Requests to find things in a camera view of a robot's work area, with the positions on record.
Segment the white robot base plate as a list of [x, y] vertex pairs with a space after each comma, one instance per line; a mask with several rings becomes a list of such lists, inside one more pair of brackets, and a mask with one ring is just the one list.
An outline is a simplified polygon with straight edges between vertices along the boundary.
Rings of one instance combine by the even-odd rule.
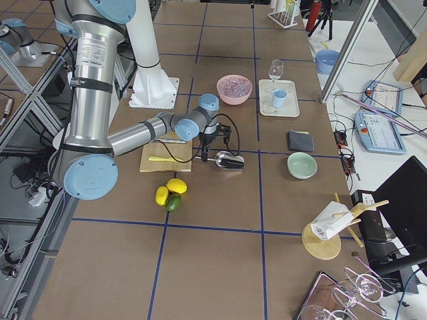
[[129, 106], [133, 108], [172, 110], [179, 88], [179, 78], [168, 77], [160, 65], [138, 67]]

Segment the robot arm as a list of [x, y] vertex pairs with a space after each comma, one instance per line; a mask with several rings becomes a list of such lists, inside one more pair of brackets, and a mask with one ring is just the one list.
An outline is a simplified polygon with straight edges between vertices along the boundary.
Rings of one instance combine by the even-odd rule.
[[[70, 125], [53, 174], [68, 194], [98, 199], [117, 182], [115, 157], [171, 132], [190, 141], [215, 123], [219, 100], [210, 93], [190, 113], [173, 112], [179, 81], [161, 67], [147, 1], [56, 1], [53, 8], [58, 32], [78, 40]], [[160, 113], [109, 133], [115, 58], [124, 39], [130, 40], [137, 63], [130, 104]]]

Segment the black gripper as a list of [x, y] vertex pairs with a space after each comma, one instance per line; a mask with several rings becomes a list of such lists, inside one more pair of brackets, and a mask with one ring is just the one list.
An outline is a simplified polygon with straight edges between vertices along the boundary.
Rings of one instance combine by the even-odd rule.
[[201, 160], [207, 162], [209, 145], [215, 141], [217, 137], [223, 138], [223, 143], [228, 146], [231, 136], [231, 127], [229, 125], [223, 125], [217, 123], [213, 126], [208, 127], [204, 132], [199, 134], [199, 140], [201, 142]]

